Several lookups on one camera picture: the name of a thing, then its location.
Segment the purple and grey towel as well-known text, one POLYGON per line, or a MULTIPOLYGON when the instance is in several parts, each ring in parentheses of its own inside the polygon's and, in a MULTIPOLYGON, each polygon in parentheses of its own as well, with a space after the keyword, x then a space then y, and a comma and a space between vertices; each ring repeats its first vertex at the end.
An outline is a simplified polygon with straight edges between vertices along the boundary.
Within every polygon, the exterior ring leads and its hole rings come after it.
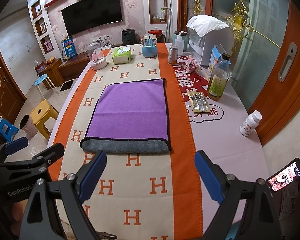
POLYGON ((108 85, 96 103, 80 147, 85 152, 111 154, 170 152, 166 80, 108 85))

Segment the small blue stool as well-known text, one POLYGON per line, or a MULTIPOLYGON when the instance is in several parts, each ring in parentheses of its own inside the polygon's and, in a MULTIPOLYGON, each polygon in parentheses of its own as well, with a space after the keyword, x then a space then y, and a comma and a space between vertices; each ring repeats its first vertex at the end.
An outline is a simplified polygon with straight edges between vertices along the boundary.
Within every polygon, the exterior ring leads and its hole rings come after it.
POLYGON ((9 123, 6 119, 2 118, 0 121, 0 134, 7 142, 12 142, 19 129, 13 124, 9 123))

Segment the pink waste bin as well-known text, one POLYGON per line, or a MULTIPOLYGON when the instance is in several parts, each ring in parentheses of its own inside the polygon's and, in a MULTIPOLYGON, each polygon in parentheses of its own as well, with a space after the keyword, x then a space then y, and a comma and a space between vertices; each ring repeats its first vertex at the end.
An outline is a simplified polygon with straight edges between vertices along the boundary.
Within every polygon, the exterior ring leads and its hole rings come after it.
POLYGON ((20 129, 26 132, 28 136, 35 137, 38 129, 34 125, 32 118, 27 114, 20 121, 20 129))

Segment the yellow plastic stool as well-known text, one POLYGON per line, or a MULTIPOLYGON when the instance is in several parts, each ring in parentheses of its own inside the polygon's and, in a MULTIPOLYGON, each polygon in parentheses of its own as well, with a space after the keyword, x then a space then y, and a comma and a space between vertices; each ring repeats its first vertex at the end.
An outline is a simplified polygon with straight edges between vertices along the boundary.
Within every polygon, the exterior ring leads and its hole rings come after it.
POLYGON ((30 113, 34 126, 46 140, 49 140, 50 131, 46 128, 45 123, 49 118, 57 120, 58 115, 59 112, 45 99, 42 99, 30 113))

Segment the brown wooden door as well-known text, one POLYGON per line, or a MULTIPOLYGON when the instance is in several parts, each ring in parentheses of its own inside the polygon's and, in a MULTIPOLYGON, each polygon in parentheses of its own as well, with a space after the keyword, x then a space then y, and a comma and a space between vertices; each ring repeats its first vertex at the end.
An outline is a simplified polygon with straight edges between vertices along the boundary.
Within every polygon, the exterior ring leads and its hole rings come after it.
POLYGON ((0 115, 14 124, 25 101, 0 52, 0 115))

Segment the smartphone with lit screen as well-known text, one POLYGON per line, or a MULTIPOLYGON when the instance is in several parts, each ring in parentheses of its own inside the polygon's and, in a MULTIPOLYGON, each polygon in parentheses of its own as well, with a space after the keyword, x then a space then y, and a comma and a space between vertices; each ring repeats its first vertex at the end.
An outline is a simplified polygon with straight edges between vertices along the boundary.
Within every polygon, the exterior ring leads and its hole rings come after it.
POLYGON ((284 168, 269 177, 266 182, 271 193, 277 192, 300 177, 300 159, 295 158, 284 168))

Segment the blue top white stool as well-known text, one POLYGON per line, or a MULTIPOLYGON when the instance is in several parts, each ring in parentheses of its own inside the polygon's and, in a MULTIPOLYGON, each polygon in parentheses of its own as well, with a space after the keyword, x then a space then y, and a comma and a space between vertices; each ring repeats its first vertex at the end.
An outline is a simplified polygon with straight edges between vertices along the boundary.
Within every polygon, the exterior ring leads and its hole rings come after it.
POLYGON ((51 89, 53 89, 57 93, 59 93, 59 90, 54 85, 54 83, 51 81, 51 79, 48 77, 48 75, 47 74, 43 74, 43 75, 39 76, 38 79, 34 82, 34 86, 38 90, 38 93, 40 94, 40 96, 41 96, 42 99, 45 100, 45 96, 44 96, 44 94, 42 93, 42 91, 40 89, 40 84, 43 83, 44 81, 47 82, 47 84, 50 86, 51 89))

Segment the wooden TV cabinet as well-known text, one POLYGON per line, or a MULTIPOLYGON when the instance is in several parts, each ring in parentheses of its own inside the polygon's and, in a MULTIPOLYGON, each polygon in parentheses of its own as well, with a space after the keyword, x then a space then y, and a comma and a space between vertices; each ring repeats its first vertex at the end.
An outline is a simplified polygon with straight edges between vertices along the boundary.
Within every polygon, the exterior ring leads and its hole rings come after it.
POLYGON ((64 62, 61 61, 61 58, 58 58, 37 75, 47 74, 56 87, 61 87, 66 81, 78 78, 88 63, 87 53, 78 54, 76 57, 64 62))

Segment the white pink printed tablecloth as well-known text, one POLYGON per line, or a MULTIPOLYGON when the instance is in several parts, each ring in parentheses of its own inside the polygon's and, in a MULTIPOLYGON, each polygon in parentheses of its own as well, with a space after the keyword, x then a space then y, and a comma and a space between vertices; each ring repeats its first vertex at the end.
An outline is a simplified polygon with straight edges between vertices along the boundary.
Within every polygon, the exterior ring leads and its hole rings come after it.
MULTIPOLYGON (((227 86, 219 101, 209 101, 210 113, 195 114, 187 93, 204 92, 207 81, 200 76, 187 74, 181 66, 172 67, 176 74, 184 74, 189 78, 180 90, 185 95, 184 103, 196 151, 205 151, 224 172, 233 173, 240 180, 255 181, 258 178, 266 178, 269 171, 258 135, 252 133, 245 137, 239 131, 239 127, 247 118, 247 111, 233 88, 227 86)), ((210 198, 202 182, 201 186, 204 231, 211 223, 218 203, 210 198)))

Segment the white pill bottle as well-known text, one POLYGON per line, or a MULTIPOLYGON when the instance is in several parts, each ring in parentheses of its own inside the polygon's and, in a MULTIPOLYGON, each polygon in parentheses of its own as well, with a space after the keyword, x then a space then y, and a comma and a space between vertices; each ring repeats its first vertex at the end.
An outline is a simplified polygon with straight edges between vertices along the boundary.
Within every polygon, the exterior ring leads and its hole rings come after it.
POLYGON ((239 127, 240 133, 245 137, 249 136, 256 129, 261 120, 262 114, 257 110, 253 111, 239 127))

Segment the orange cream H blanket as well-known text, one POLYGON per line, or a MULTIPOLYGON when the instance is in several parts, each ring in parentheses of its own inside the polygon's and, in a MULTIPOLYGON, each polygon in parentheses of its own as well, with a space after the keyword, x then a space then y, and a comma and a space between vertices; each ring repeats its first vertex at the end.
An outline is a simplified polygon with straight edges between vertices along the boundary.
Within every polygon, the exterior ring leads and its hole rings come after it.
POLYGON ((64 157, 51 165, 53 180, 77 172, 93 154, 80 147, 95 105, 107 86, 139 80, 165 79, 172 150, 165 154, 119 153, 107 166, 83 208, 94 228, 119 239, 196 239, 203 234, 202 186, 194 166, 196 148, 184 94, 189 80, 167 63, 166 45, 144 58, 132 46, 132 61, 101 70, 86 66, 66 99, 49 144, 61 143, 64 157))

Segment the pink glass dome music box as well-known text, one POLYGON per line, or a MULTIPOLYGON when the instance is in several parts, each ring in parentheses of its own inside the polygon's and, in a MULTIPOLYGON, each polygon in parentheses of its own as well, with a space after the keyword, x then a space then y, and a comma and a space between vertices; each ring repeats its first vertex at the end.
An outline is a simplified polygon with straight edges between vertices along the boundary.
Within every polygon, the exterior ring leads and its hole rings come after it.
POLYGON ((99 42, 89 44, 87 46, 87 54, 93 70, 99 70, 108 65, 108 61, 99 42))

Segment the foil pill blister pack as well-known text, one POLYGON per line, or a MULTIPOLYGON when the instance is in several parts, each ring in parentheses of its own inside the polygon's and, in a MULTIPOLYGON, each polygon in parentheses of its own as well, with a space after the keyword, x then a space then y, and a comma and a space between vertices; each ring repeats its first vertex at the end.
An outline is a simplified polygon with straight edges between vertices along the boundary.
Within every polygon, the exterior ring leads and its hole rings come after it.
POLYGON ((210 113, 210 106, 207 103, 203 92, 188 92, 191 108, 194 113, 210 113))

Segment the green tissue pack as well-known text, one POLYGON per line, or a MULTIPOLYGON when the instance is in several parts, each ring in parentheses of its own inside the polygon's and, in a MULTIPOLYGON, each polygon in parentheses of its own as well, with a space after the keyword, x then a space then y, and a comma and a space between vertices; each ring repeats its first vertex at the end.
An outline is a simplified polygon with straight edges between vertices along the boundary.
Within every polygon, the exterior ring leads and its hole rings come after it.
POLYGON ((113 64, 125 64, 131 61, 132 51, 130 46, 116 48, 112 53, 113 64))

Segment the clear bottle yellow liquid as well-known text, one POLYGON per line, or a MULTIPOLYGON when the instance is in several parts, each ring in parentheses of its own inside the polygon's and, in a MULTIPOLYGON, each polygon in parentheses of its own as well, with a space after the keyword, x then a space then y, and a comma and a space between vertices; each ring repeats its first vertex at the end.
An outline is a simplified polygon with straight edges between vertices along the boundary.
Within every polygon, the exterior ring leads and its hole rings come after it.
POLYGON ((230 77, 229 59, 230 55, 223 53, 221 60, 212 69, 207 88, 207 94, 212 100, 218 101, 226 88, 230 77))

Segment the blue snow globe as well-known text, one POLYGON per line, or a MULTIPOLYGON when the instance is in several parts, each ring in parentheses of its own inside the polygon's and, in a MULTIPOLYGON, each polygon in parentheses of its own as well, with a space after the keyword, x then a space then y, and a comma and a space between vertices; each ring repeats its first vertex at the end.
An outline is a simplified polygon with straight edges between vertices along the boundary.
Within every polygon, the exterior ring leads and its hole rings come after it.
POLYGON ((158 54, 157 38, 153 34, 145 34, 141 38, 142 49, 141 53, 146 58, 156 57, 158 54))

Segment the pink block toy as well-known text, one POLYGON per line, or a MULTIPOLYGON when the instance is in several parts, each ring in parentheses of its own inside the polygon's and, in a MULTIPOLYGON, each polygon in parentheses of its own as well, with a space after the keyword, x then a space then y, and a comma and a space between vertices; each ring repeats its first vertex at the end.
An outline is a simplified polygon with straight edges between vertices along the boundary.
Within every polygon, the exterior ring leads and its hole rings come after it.
POLYGON ((189 55, 189 57, 187 58, 184 69, 188 74, 191 73, 199 74, 199 72, 201 71, 200 65, 197 63, 196 59, 191 55, 189 55))

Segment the blue children's book box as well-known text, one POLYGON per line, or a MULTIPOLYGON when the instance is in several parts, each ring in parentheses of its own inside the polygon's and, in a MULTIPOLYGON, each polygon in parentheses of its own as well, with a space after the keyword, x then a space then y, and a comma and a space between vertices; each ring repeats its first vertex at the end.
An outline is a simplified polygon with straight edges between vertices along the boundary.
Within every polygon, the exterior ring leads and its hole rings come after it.
POLYGON ((212 75, 212 71, 214 66, 221 61, 222 54, 226 53, 225 49, 222 45, 216 45, 213 47, 211 51, 211 57, 209 61, 209 66, 207 70, 207 80, 210 81, 210 77, 212 75))

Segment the red lidded pot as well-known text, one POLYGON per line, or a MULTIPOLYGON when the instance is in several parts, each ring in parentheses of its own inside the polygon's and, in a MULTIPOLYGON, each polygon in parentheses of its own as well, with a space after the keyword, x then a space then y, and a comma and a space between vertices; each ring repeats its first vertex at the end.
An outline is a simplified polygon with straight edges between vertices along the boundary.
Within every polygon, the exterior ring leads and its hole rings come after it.
POLYGON ((163 43, 165 41, 165 35, 163 34, 163 31, 158 28, 151 29, 148 31, 148 33, 154 35, 157 38, 158 43, 163 43))

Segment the silver orange drink can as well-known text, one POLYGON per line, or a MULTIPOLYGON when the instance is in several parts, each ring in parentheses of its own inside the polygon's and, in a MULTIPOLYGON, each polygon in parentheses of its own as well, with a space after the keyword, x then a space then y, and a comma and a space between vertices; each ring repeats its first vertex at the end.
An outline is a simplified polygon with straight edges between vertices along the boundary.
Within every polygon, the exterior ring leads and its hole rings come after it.
POLYGON ((177 64, 178 59, 178 46, 174 44, 170 44, 168 49, 168 64, 174 66, 177 64))

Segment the white appliance with cloth cover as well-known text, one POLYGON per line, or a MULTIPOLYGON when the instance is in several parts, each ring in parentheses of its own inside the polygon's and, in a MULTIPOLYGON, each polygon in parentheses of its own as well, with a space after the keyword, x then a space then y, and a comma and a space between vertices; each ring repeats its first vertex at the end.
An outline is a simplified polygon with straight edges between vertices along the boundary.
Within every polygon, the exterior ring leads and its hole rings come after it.
POLYGON ((190 53, 199 65, 209 65, 214 46, 222 46, 227 54, 231 54, 234 35, 223 21, 209 15, 197 15, 190 18, 186 27, 189 29, 190 53))

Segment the white squeeze bottle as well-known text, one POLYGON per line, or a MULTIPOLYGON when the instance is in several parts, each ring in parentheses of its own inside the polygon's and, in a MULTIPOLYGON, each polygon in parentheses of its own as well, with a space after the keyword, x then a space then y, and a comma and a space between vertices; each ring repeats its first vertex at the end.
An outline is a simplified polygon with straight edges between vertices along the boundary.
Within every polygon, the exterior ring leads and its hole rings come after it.
POLYGON ((181 56, 187 50, 188 33, 185 31, 175 31, 174 35, 174 45, 178 47, 178 55, 181 56))

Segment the teal cup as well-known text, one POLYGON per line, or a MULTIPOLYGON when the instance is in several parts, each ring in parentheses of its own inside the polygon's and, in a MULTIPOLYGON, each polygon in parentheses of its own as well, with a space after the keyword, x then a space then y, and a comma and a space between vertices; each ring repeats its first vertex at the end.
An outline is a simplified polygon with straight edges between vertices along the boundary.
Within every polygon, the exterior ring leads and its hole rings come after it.
POLYGON ((181 45, 181 42, 175 42, 176 40, 183 40, 183 51, 187 50, 188 45, 188 33, 185 31, 175 31, 173 34, 172 44, 181 45))

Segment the white wall shelf unit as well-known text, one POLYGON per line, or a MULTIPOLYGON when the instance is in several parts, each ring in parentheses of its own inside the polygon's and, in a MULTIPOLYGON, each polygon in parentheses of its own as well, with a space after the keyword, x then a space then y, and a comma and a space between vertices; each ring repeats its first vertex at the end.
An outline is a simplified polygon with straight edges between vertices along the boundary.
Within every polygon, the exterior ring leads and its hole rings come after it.
POLYGON ((45 0, 27 0, 29 15, 36 39, 45 60, 60 59, 61 52, 52 31, 45 0))

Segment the black wall television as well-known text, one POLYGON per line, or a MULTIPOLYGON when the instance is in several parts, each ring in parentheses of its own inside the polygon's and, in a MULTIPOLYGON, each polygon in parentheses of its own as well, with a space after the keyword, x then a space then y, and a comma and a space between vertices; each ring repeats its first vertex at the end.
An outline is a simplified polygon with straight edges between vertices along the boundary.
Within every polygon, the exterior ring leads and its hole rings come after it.
POLYGON ((82 0, 61 10, 69 36, 122 21, 120 0, 82 0))

